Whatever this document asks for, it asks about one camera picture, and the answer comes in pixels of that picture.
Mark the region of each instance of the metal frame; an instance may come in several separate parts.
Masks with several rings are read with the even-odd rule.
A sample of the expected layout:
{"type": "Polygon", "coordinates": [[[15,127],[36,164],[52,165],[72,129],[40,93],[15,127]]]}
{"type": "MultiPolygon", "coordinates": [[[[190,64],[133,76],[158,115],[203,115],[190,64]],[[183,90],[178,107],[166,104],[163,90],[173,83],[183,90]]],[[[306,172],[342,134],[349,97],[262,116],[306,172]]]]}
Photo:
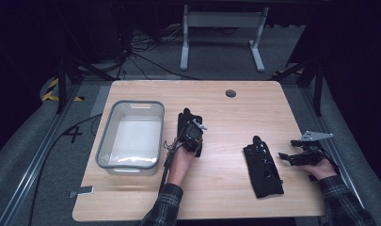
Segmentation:
{"type": "Polygon", "coordinates": [[[189,26],[196,27],[252,27],[257,28],[254,40],[249,41],[249,47],[254,56],[258,72],[264,72],[261,55],[258,50],[258,44],[261,39],[263,27],[266,21],[269,8],[263,8],[262,12],[205,12],[189,11],[187,5],[183,12],[183,47],[181,70],[187,70],[189,55],[189,26]]]}

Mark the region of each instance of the clear plastic bin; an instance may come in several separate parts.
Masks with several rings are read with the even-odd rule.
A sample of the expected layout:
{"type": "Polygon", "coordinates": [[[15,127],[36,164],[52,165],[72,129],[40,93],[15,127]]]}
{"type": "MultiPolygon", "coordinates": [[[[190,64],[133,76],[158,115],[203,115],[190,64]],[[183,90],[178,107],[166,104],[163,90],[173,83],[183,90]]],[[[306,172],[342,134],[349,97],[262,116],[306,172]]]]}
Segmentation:
{"type": "Polygon", "coordinates": [[[112,108],[96,154],[110,174],[147,176],[158,170],[164,106],[155,101],[119,101],[112,108]]]}

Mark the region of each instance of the black object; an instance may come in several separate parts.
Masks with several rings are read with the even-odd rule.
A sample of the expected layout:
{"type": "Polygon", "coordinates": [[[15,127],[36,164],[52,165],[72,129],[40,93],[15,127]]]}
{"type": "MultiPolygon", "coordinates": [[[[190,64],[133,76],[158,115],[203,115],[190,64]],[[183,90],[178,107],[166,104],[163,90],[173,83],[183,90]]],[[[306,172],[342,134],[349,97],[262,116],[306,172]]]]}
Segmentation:
{"type": "Polygon", "coordinates": [[[266,143],[254,136],[253,144],[244,148],[246,165],[252,187],[258,199],[273,194],[284,194],[278,170],[266,143]]]}
{"type": "Polygon", "coordinates": [[[200,157],[202,151],[201,124],[202,117],[191,114],[189,108],[185,108],[178,116],[177,138],[188,152],[196,152],[196,157],[200,157]]]}
{"type": "MultiPolygon", "coordinates": [[[[304,150],[303,153],[287,155],[286,153],[278,153],[278,156],[290,162],[292,166],[313,165],[316,166],[322,159],[326,158],[334,167],[337,174],[341,175],[339,166],[330,158],[328,153],[320,144],[319,140],[315,141],[300,141],[291,140],[291,144],[295,147],[300,147],[304,150]]],[[[310,176],[311,181],[315,181],[314,176],[310,176]]]]}

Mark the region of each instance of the forearm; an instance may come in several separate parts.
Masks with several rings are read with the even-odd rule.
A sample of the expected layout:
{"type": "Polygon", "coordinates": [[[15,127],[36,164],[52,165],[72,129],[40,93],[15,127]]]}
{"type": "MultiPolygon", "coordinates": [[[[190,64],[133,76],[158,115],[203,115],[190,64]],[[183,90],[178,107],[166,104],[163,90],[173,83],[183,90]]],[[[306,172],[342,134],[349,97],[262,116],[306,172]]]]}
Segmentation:
{"type": "Polygon", "coordinates": [[[361,206],[340,176],[330,176],[319,181],[327,213],[328,225],[373,226],[372,216],[361,206]]]}
{"type": "Polygon", "coordinates": [[[183,190],[173,184],[165,184],[150,212],[141,220],[140,225],[176,224],[183,190]]]}

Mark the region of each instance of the metal bracket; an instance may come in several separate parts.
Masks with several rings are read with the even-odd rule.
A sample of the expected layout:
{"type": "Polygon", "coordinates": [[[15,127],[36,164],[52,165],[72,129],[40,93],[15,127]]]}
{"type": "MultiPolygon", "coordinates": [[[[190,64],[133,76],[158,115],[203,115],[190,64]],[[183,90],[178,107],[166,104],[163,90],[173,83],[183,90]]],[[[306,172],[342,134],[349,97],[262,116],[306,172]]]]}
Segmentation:
{"type": "Polygon", "coordinates": [[[300,141],[316,141],[316,140],[332,138],[332,137],[334,137],[333,134],[324,134],[324,133],[307,131],[299,140],[300,141]]]}
{"type": "Polygon", "coordinates": [[[87,195],[93,194],[94,187],[93,186],[81,186],[77,191],[70,191],[68,198],[73,199],[79,195],[87,195]]]}

